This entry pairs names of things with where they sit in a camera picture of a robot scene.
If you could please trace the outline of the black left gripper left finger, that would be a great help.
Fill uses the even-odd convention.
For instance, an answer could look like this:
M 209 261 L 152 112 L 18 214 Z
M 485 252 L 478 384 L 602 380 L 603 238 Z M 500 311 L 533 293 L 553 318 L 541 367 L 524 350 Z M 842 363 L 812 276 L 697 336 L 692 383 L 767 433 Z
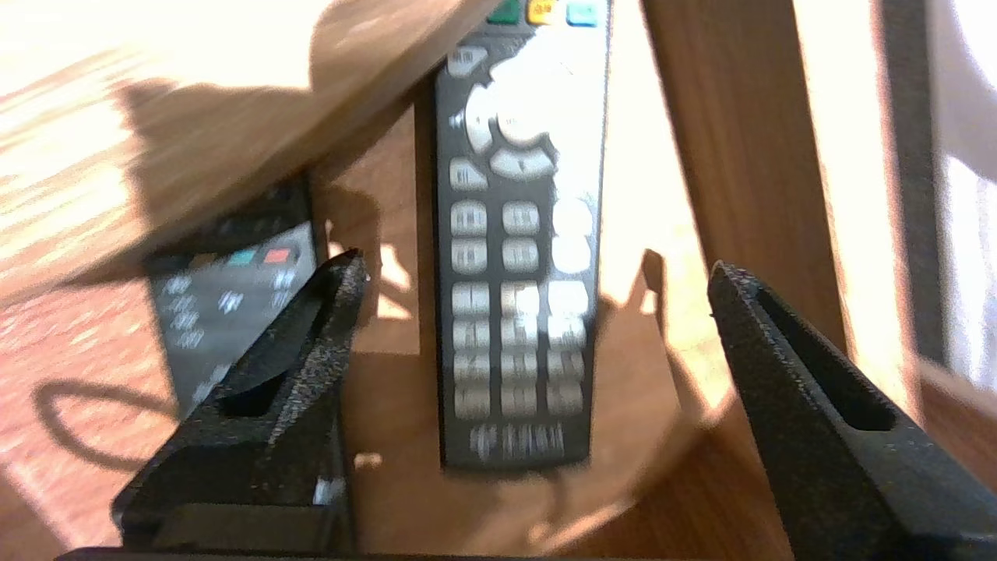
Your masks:
M 115 497 L 127 549 L 355 550 L 341 398 L 368 281 L 356 249 L 315 270 Z

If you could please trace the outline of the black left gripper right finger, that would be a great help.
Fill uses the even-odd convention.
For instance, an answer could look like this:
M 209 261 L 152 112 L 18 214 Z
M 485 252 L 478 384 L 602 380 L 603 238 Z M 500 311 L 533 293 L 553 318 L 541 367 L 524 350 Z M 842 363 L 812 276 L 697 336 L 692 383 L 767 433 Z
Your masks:
M 708 299 L 798 560 L 993 560 L 996 501 L 750 271 Z

